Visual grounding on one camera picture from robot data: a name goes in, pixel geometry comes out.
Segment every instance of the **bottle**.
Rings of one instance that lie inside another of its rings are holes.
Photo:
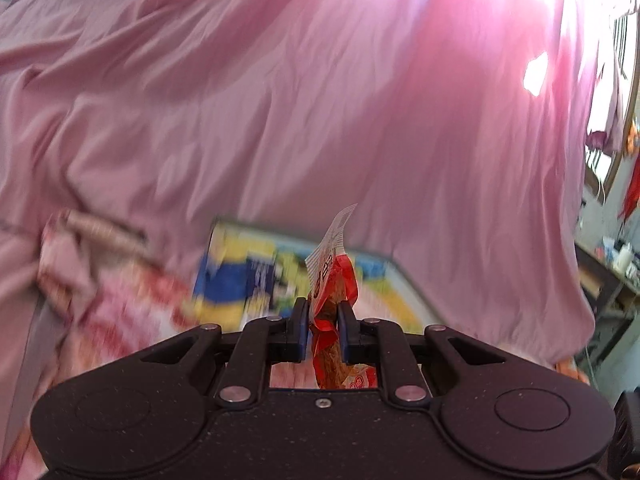
[[[613,262],[613,270],[619,272],[620,274],[624,274],[626,272],[626,268],[631,263],[631,260],[634,259],[634,251],[631,247],[630,243],[626,243],[622,249],[620,249],[620,254],[616,258],[616,261]]]

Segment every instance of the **window frame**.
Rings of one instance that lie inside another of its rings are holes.
[[[640,57],[640,12],[636,12],[632,14],[632,16],[636,17],[636,22],[638,24],[637,33],[636,33],[636,52],[634,56],[634,71],[633,77],[631,80],[631,89],[629,92],[629,101],[626,104],[625,110],[625,124],[622,130],[623,133],[623,142],[626,142],[626,138],[628,137],[629,131],[631,130],[631,124],[634,120],[634,114],[636,111],[636,100],[638,98],[638,83],[640,82],[640,65],[638,63]],[[622,162],[624,149],[617,152],[612,160],[611,166],[609,167],[609,171],[607,172],[607,176],[604,179],[604,182],[601,182],[596,176],[595,172],[587,165],[586,159],[584,163],[584,185],[589,189],[591,194],[596,197],[598,202],[604,204],[604,201],[611,191],[611,187],[613,186],[613,181],[616,178],[616,173],[618,172],[618,168],[620,167],[620,162]]]

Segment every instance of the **snack package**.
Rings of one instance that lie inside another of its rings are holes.
[[[344,251],[344,225],[355,205],[340,211],[320,245],[305,260],[309,273],[309,321],[312,333],[312,357],[318,386],[325,390],[375,388],[376,371],[367,365],[342,362],[338,340],[337,305],[358,299],[353,266]]]

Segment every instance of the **wrinkled fabric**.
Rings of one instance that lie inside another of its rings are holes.
[[[593,93],[591,115],[587,124],[586,144],[613,156],[625,140],[625,103],[620,84],[621,69],[614,49],[614,22],[638,12],[640,0],[602,0],[598,20],[601,37],[598,51],[598,76]]]
[[[357,202],[347,245],[397,261],[451,326],[554,362],[594,324],[573,242],[592,7],[16,0],[0,14],[0,220],[37,240],[62,208],[91,212],[192,280],[218,215],[321,235]]]
[[[20,399],[15,399],[16,386],[25,357],[38,291],[33,285],[38,269],[38,241],[0,223],[0,449],[1,460],[9,453],[16,437],[11,414]],[[34,370],[36,379],[38,370]]]
[[[94,216],[65,211],[47,223],[36,279],[64,330],[45,356],[27,415],[52,386],[195,325],[189,288],[146,252],[141,240]],[[0,480],[35,480],[46,471],[24,418]]]

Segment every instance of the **window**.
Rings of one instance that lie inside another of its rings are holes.
[[[638,95],[638,74],[636,57],[638,56],[639,14],[623,16],[613,23],[613,46],[620,64],[620,85],[622,86],[623,105],[625,107],[624,131],[628,132],[633,120],[636,97]],[[622,153],[610,157],[600,150],[585,147],[584,184],[602,203],[609,194],[616,176]]]

